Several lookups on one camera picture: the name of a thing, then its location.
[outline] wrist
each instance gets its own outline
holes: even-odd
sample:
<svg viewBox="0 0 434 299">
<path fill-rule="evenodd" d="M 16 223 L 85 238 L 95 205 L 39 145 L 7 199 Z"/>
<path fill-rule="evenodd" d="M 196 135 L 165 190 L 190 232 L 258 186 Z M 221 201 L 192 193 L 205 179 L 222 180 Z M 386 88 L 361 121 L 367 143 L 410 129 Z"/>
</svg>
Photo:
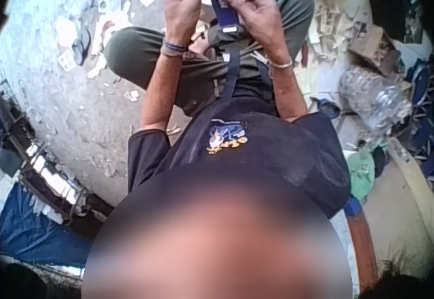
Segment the wrist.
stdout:
<svg viewBox="0 0 434 299">
<path fill-rule="evenodd" d="M 171 43 L 173 45 L 186 46 L 190 43 L 191 38 L 166 33 L 165 40 L 167 40 L 168 43 Z"/>
<path fill-rule="evenodd" d="M 286 44 L 265 49 L 265 53 L 268 59 L 277 65 L 284 65 L 291 62 L 291 55 Z"/>
</svg>

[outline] apron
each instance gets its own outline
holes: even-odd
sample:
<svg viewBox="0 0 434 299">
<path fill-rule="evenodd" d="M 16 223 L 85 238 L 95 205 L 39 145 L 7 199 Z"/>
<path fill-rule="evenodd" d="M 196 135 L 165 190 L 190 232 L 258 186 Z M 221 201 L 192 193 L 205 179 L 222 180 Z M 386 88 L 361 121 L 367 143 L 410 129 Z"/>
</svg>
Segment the apron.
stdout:
<svg viewBox="0 0 434 299">
<path fill-rule="evenodd" d="M 233 97 L 239 74 L 239 50 L 233 49 L 230 54 L 231 57 L 229 59 L 228 72 L 226 74 L 226 83 L 224 84 L 222 93 L 222 99 L 225 100 Z M 268 66 L 257 59 L 255 59 L 255 61 L 260 73 L 260 78 L 264 83 L 271 85 Z"/>
</svg>

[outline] green object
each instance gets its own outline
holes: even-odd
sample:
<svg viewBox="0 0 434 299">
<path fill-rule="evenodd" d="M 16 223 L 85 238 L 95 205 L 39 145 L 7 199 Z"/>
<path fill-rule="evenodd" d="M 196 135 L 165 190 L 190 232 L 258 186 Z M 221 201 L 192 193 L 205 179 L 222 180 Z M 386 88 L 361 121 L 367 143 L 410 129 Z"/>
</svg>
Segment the green object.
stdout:
<svg viewBox="0 0 434 299">
<path fill-rule="evenodd" d="M 364 201 L 374 186 L 374 159 L 368 149 L 361 149 L 351 155 L 347 163 L 351 175 L 351 194 L 359 201 Z"/>
</svg>

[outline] black shirt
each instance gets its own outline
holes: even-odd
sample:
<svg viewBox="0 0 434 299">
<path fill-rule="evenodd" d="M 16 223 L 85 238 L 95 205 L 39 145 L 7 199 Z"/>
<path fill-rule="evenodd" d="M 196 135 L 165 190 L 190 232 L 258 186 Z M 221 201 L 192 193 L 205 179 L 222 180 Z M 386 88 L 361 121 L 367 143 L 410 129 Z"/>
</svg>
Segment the black shirt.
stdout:
<svg viewBox="0 0 434 299">
<path fill-rule="evenodd" d="M 173 147 L 156 129 L 134 134 L 128 147 L 129 192 L 173 167 L 236 161 L 283 176 L 329 218 L 349 198 L 347 163 L 330 119 L 321 113 L 289 123 L 261 100 L 220 100 L 203 109 Z"/>
</svg>

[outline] cardboard box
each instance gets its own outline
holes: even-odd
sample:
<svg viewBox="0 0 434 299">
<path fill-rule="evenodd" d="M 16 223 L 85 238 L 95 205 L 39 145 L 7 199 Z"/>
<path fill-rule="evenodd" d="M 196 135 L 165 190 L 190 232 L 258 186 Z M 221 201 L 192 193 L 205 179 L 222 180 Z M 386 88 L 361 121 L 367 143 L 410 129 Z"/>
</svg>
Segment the cardboard box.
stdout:
<svg viewBox="0 0 434 299">
<path fill-rule="evenodd" d="M 385 77 L 392 76 L 401 57 L 384 29 L 375 25 L 364 37 L 354 40 L 349 51 Z"/>
</svg>

